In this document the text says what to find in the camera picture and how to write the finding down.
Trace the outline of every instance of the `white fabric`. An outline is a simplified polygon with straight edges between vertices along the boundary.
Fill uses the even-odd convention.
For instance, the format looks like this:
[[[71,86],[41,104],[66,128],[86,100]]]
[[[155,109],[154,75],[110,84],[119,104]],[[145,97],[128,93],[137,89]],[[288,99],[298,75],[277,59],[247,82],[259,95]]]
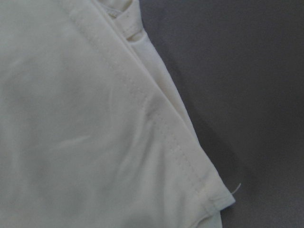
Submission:
[[[1,227],[194,228],[234,202],[162,62],[100,6],[0,3]]]

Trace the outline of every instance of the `white garment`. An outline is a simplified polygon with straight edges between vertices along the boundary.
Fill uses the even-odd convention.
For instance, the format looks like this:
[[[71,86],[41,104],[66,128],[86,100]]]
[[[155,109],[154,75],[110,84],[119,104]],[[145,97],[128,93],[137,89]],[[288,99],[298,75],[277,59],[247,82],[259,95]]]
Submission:
[[[0,3],[1,227],[194,228],[234,202],[161,60],[115,21],[128,4],[99,6]]]

